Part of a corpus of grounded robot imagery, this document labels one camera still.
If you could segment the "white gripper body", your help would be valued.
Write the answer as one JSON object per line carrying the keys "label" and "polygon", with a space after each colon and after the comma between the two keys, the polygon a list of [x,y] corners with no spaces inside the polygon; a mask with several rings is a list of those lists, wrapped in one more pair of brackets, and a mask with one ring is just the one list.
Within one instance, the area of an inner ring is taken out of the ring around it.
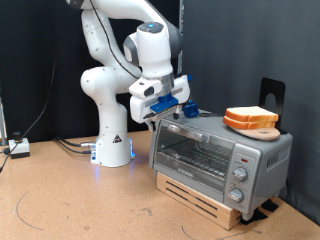
{"label": "white gripper body", "polygon": [[174,87],[164,85],[160,80],[147,80],[141,77],[129,87],[131,93],[131,117],[138,123],[157,121],[174,112],[190,96],[188,76],[182,75],[173,80]]}

